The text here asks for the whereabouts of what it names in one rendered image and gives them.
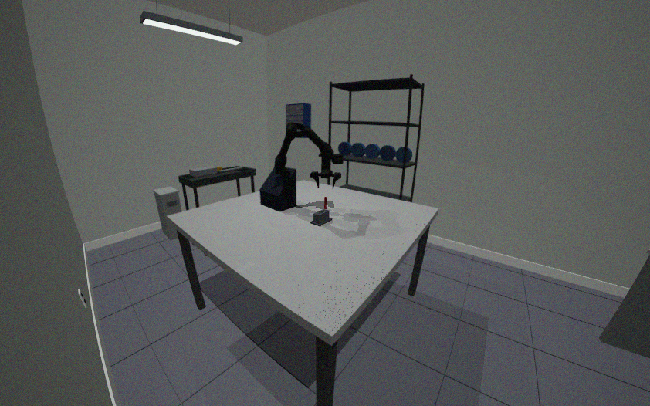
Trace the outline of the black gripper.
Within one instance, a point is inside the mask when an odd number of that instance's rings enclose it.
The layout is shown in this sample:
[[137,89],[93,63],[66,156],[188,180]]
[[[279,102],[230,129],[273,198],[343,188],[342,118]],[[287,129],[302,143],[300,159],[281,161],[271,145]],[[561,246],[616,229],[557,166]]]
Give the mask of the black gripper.
[[[321,170],[322,170],[322,167],[328,168],[328,167],[330,167],[330,164],[321,164]],[[318,188],[319,188],[319,176],[321,176],[321,173],[318,173],[318,171],[313,171],[310,174],[310,177],[313,178],[316,181]],[[334,187],[336,180],[341,178],[341,173],[335,172],[331,177],[334,177],[334,179],[333,179],[333,187]]]

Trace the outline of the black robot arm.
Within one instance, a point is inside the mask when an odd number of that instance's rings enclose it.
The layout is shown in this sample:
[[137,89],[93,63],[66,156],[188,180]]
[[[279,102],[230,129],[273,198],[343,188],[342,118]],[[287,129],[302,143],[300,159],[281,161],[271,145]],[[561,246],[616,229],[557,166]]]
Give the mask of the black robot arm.
[[[301,130],[301,131],[297,131]],[[331,146],[320,139],[309,126],[304,126],[301,123],[288,123],[286,128],[286,135],[283,141],[283,145],[280,149],[279,154],[275,158],[275,174],[281,174],[281,178],[287,179],[291,170],[288,170],[286,166],[287,162],[287,151],[291,144],[291,141],[295,137],[308,137],[320,150],[321,164],[330,164],[331,160],[333,164],[342,164],[343,163],[343,154],[334,154]],[[329,178],[333,175],[333,171],[330,170],[330,167],[324,168],[321,170],[321,178]]]

